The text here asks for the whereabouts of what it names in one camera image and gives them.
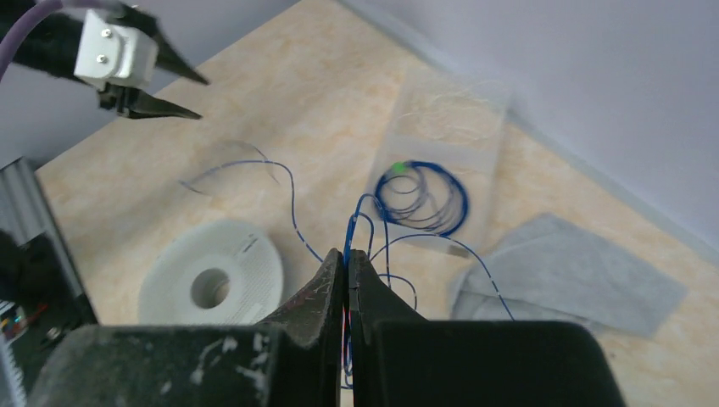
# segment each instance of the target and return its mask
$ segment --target coiled blue wire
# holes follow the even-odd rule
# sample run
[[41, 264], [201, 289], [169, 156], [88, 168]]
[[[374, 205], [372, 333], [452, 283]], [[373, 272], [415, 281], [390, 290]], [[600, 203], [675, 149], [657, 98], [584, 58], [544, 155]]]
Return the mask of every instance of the coiled blue wire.
[[[447, 199], [441, 207], [429, 191], [426, 171], [441, 178], [447, 187]], [[415, 186], [409, 191], [399, 191], [392, 185], [396, 180], [413, 181]], [[393, 207], [384, 200], [386, 191], [392, 195], [414, 195], [415, 200], [401, 208]], [[441, 165], [426, 161], [409, 160], [393, 165], [377, 181], [375, 197], [375, 207], [383, 220], [444, 237], [456, 232], [465, 223], [470, 210], [469, 196], [462, 183]], [[426, 205], [433, 212], [419, 215]]]

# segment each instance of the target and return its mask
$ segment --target wire coil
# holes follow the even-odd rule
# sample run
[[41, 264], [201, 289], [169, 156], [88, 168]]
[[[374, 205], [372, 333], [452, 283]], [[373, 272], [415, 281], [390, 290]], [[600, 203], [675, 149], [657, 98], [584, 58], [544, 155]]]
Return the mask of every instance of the wire coil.
[[[304, 236], [298, 229], [297, 225], [297, 216], [295, 214], [295, 185], [294, 185], [294, 177], [293, 173], [287, 168], [284, 164], [278, 163], [276, 161], [270, 161], [268, 160], [259, 150], [257, 150], [260, 155], [263, 156], [264, 159], [245, 159], [245, 160], [238, 160], [238, 161], [232, 161], [228, 163], [224, 163], [222, 165], [216, 166], [214, 168], [211, 168], [207, 171], [205, 171], [203, 174], [195, 177], [194, 179], [190, 181], [180, 181], [181, 185], [183, 185], [185, 188], [197, 192], [202, 193], [195, 189], [192, 184], [196, 181], [200, 181], [201, 179], [211, 176], [212, 174], [216, 173], [219, 170], [223, 170], [228, 167], [232, 167], [239, 164], [269, 164], [274, 165], [277, 167], [280, 167], [284, 169], [287, 172], [287, 175], [290, 180], [290, 187], [292, 192], [292, 207], [291, 207], [291, 215], [292, 215], [292, 223], [294, 227], [294, 231], [297, 233], [297, 236], [299, 237], [299, 240], [304, 244], [304, 246], [309, 250], [309, 252], [315, 257], [318, 261], [322, 262], [323, 258], [312, 249], [312, 247], [309, 245], [309, 243], [305, 240]], [[364, 218], [370, 223], [370, 241], [368, 244], [367, 249], [367, 256], [370, 257], [370, 262], [374, 260], [382, 251], [385, 252], [386, 257], [386, 272], [383, 274], [380, 274], [380, 277], [386, 277], [387, 278], [387, 285], [391, 288], [392, 287], [392, 279], [400, 280], [407, 285], [409, 285], [410, 289], [412, 290], [412, 293], [414, 295], [414, 310], [417, 310], [417, 291], [415, 289], [415, 286], [410, 282], [410, 280], [402, 277], [397, 276], [392, 273], [390, 273], [389, 270], [389, 246], [399, 242], [401, 240], [404, 240], [406, 238], [410, 237], [439, 237], [446, 240], [449, 240], [453, 243], [459, 244], [461, 247], [466, 249], [470, 254], [472, 254], [475, 259], [482, 265], [482, 268], [485, 270], [487, 277], [489, 281], [491, 282], [494, 291], [497, 293], [497, 297], [502, 302], [502, 305], [504, 306], [504, 309], [507, 311], [507, 314], [509, 315], [511, 320], [515, 320], [514, 316], [512, 315], [510, 309], [507, 307], [506, 302], [504, 301], [504, 298], [499, 293], [499, 288], [497, 287], [497, 284], [494, 282], [494, 279], [492, 278], [492, 275], [489, 273], [489, 269], [484, 264], [484, 261], [482, 261], [482, 258], [477, 255], [472, 249], [467, 247], [464, 243], [459, 242], [451, 237], [448, 237], [448, 235], [452, 234], [454, 231], [459, 229], [462, 224], [464, 223], [466, 216], [469, 212], [469, 197], [467, 196], [466, 190], [461, 185], [461, 183], [448, 171], [446, 171], [442, 166], [438, 164], [433, 163], [427, 163], [422, 161], [405, 161], [403, 163], [399, 163], [402, 168], [398, 168], [397, 165], [394, 165], [391, 170], [385, 173], [385, 175], [382, 176], [380, 181], [377, 183], [376, 192], [374, 195], [372, 194], [364, 194], [359, 198], [359, 201], [357, 203], [357, 206], [354, 210], [354, 213], [349, 218], [348, 227], [347, 227], [347, 234], [345, 237], [344, 242], [344, 248], [343, 248], [343, 259], [345, 261], [345, 269], [348, 267], [347, 261], [349, 259], [349, 250], [352, 248], [352, 241], [354, 237], [354, 231], [357, 224], [357, 220], [359, 218]], [[407, 171], [406, 169], [413, 170], [417, 175], [411, 176], [408, 174], [405, 174]], [[428, 184], [426, 182], [426, 174], [424, 174], [422, 171], [428, 170], [432, 171], [434, 174], [442, 177], [448, 186], [449, 192], [448, 192], [448, 198], [445, 201], [445, 203], [441, 206], [437, 206], [437, 201], [434, 198], [432, 194], [428, 192]], [[411, 189], [410, 191], [401, 192], [398, 191], [396, 188], [390, 188], [389, 183], [392, 182], [392, 180], [395, 180], [397, 178], [410, 179], [415, 181], [415, 188]], [[382, 192], [385, 188], [389, 188], [390, 191], [393, 191], [394, 193], [400, 193], [400, 194], [409, 194], [409, 193], [417, 193], [419, 195], [418, 199], [415, 200], [415, 202], [411, 205], [409, 205], [406, 208], [393, 208], [391, 206], [387, 206], [385, 202], [382, 200]], [[367, 216], [367, 214], [362, 213], [360, 211], [360, 207], [362, 204], [362, 201], [366, 198], [372, 199], [377, 212], [380, 215], [380, 219], [382, 219], [382, 223], [384, 224], [384, 235], [385, 235], [385, 242], [384, 244], [375, 252], [372, 253], [372, 241], [374, 237], [374, 231], [375, 226], [372, 222], [371, 218]], [[422, 220], [422, 218], [415, 219], [412, 217], [412, 215], [415, 214], [415, 212], [423, 207], [426, 203], [429, 203], [433, 209], [435, 209], [435, 213], [431, 216], [427, 216], [426, 219]], [[395, 223], [403, 225], [411, 222], [418, 222], [418, 221], [424, 221], [428, 222], [427, 225], [424, 225], [423, 227], [417, 229], [424, 231], [422, 233], [415, 233], [415, 234], [409, 234], [402, 237], [394, 238], [393, 240], [389, 240], [388, 230], [387, 230], [387, 223]], [[344, 370], [344, 384], [342, 385], [342, 388], [344, 389], [352, 389], [352, 382], [349, 380], [350, 377], [353, 375], [353, 363], [352, 363], [352, 338], [349, 334], [350, 332], [350, 326], [351, 326], [351, 319], [349, 315], [348, 309], [343, 309], [343, 337], [342, 337], [342, 368]]]
[[[442, 203], [438, 202], [438, 191], [430, 191], [430, 177], [439, 179], [447, 188]], [[408, 181], [412, 187], [398, 189], [394, 185], [397, 181]], [[374, 195], [381, 219], [443, 237], [462, 227], [470, 209], [469, 195], [462, 183], [441, 165], [426, 161], [394, 164], [380, 177]], [[390, 198], [413, 200], [395, 206], [388, 202]]]

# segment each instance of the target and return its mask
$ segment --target gray wall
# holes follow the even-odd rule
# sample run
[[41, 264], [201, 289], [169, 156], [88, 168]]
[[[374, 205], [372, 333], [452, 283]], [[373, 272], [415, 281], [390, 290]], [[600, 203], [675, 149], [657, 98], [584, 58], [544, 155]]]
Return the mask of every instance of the gray wall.
[[719, 2], [345, 1], [719, 248]]
[[[193, 64], [200, 64], [297, 1], [125, 2], [157, 15], [172, 43]], [[173, 79], [157, 71], [148, 90], [158, 91]], [[45, 162], [114, 117], [97, 109], [95, 92], [87, 86], [11, 66], [0, 84], [0, 165], [19, 154]]]

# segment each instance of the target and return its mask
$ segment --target white tape roll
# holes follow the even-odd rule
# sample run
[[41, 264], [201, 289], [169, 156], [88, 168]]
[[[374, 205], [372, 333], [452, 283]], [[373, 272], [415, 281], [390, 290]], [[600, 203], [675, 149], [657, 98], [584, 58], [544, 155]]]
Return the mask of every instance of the white tape roll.
[[140, 290], [138, 320], [148, 325], [245, 325], [275, 310], [282, 262], [256, 226], [220, 220], [177, 238]]

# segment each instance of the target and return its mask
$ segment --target white mark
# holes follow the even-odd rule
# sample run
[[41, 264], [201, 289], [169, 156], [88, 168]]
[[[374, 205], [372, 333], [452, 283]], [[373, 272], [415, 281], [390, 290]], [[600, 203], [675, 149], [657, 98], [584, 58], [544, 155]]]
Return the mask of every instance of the white mark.
[[258, 354], [256, 358], [252, 359], [252, 362], [250, 362], [250, 365], [252, 367], [264, 365], [265, 362], [267, 361], [267, 358], [269, 358], [269, 357], [270, 357], [269, 352], [263, 352], [261, 354]]
[[204, 371], [203, 371], [204, 360], [205, 360], [205, 358], [207, 358], [207, 354], [209, 353], [210, 350], [217, 348], [221, 344], [222, 344], [222, 339], [218, 339], [204, 347], [202, 353], [200, 353], [198, 367], [196, 367], [195, 371], [190, 375], [190, 382], [192, 384], [199, 386], [202, 383], [202, 378], [204, 376]]
[[165, 394], [167, 394], [167, 392], [170, 391], [171, 388], [172, 388], [172, 382], [168, 380], [167, 382], [165, 382], [162, 385], [162, 388], [159, 390], [159, 393], [161, 395], [165, 395]]
[[259, 333], [254, 334], [254, 340], [252, 341], [252, 349], [254, 349], [255, 352], [259, 352], [260, 350], [262, 350], [263, 339], [264, 338], [262, 337], [261, 334], [259, 334]]
[[228, 350], [235, 350], [237, 348], [237, 341], [234, 337], [226, 337], [222, 343], [222, 353], [227, 353]]
[[199, 386], [202, 384], [202, 376], [204, 376], [204, 371], [202, 369], [195, 369], [190, 375], [190, 383]]
[[262, 371], [253, 371], [242, 366], [236, 366], [235, 371], [246, 378], [254, 381], [254, 388], [259, 393], [265, 392], [265, 374]]

